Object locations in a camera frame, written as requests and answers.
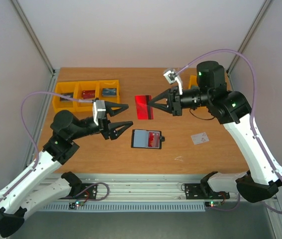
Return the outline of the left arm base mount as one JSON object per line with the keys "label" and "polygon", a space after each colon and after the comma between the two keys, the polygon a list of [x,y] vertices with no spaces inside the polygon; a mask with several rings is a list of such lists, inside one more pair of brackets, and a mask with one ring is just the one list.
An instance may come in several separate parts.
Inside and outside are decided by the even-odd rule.
{"label": "left arm base mount", "polygon": [[97,185],[83,183],[81,179],[72,172],[63,173],[61,178],[65,179],[70,186],[69,194],[62,199],[96,199]]}

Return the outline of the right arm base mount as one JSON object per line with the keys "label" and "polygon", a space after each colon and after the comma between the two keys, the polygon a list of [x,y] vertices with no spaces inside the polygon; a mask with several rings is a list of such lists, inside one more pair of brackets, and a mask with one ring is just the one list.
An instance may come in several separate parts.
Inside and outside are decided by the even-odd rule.
{"label": "right arm base mount", "polygon": [[208,179],[216,174],[217,171],[205,175],[199,183],[183,183],[181,189],[184,191],[187,200],[215,200],[215,199],[230,199],[228,192],[215,192],[208,185]]}

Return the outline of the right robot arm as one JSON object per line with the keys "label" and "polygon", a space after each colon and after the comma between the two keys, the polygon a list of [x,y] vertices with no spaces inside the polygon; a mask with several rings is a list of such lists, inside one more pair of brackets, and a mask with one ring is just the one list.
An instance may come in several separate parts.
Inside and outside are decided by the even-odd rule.
{"label": "right robot arm", "polygon": [[204,61],[196,69],[198,86],[187,90],[182,89],[174,69],[166,70],[167,81],[178,85],[154,97],[149,106],[173,116],[181,116],[184,109],[207,107],[235,140],[249,170],[236,174],[217,171],[207,174],[200,181],[204,196],[210,198],[218,192],[231,192],[240,194],[250,203],[271,198],[282,186],[282,167],[270,153],[256,124],[250,124],[252,108],[246,97],[227,89],[225,70],[218,62]]}

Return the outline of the red card with black stripe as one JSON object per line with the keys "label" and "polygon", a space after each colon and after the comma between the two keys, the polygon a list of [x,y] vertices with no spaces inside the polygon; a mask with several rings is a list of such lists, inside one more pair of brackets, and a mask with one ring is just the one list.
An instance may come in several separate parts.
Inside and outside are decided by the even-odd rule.
{"label": "red card with black stripe", "polygon": [[152,99],[151,95],[136,95],[135,104],[137,118],[139,120],[153,120],[153,109],[148,105],[149,101]]}

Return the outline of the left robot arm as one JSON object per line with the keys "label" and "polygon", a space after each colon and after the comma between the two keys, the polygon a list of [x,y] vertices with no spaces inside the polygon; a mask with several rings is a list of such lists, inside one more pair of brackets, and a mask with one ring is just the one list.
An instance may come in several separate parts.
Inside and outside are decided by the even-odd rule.
{"label": "left robot arm", "polygon": [[51,138],[13,181],[0,190],[0,236],[9,237],[18,231],[34,212],[58,199],[77,198],[84,192],[82,181],[72,172],[63,173],[54,183],[34,191],[47,176],[64,165],[79,149],[76,139],[101,134],[104,139],[117,139],[133,125],[132,121],[111,122],[125,110],[127,104],[104,100],[93,102],[93,116],[78,119],[62,110],[53,119]]}

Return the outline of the card holder with clear sleeves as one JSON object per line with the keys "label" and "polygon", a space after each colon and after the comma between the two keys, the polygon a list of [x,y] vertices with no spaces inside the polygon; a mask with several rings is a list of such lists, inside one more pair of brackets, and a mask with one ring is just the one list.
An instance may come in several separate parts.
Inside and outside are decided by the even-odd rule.
{"label": "card holder with clear sleeves", "polygon": [[[150,131],[158,131],[158,130],[145,130],[145,129],[133,129],[132,136],[131,136],[131,148],[144,148],[144,149],[152,149],[148,147],[148,133]],[[160,133],[160,148],[154,149],[161,149],[162,143],[165,142],[165,137]]]}

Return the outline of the white card with red pattern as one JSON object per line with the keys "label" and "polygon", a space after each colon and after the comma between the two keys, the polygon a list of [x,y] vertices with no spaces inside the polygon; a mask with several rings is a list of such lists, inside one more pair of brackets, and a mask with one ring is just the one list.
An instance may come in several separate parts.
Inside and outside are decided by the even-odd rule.
{"label": "white card with red pattern", "polygon": [[194,134],[194,135],[191,136],[191,139],[192,139],[194,145],[209,142],[209,138],[208,138],[206,132]]}

